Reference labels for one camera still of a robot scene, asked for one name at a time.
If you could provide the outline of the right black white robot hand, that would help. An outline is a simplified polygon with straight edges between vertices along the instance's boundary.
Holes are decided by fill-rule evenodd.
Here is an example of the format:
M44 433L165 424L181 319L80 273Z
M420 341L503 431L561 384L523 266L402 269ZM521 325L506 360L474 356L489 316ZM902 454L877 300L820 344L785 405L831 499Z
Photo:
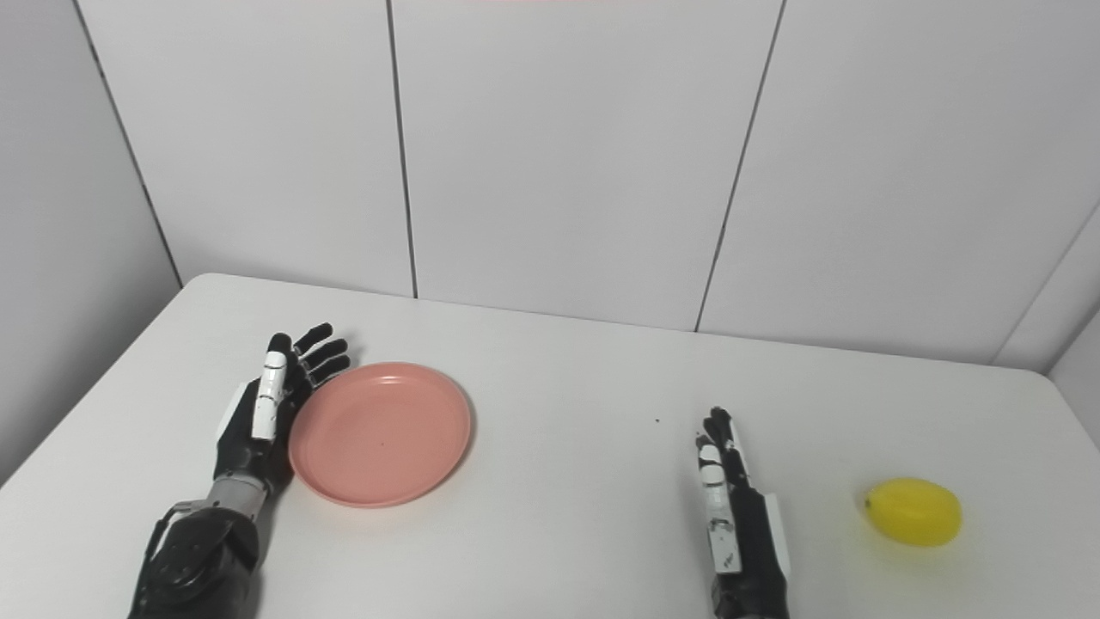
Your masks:
M714 581L716 618L787 618L785 528L773 493L759 491L725 408L714 407L696 436L698 478Z

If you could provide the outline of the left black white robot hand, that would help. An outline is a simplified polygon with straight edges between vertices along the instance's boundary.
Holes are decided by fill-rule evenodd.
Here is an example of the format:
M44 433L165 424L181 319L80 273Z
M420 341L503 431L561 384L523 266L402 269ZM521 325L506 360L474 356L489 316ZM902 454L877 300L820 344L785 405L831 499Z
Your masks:
M302 338L273 334L260 374L245 383L217 439L213 478L246 475L268 496L292 479L290 433L307 400L351 367L349 344L323 322Z

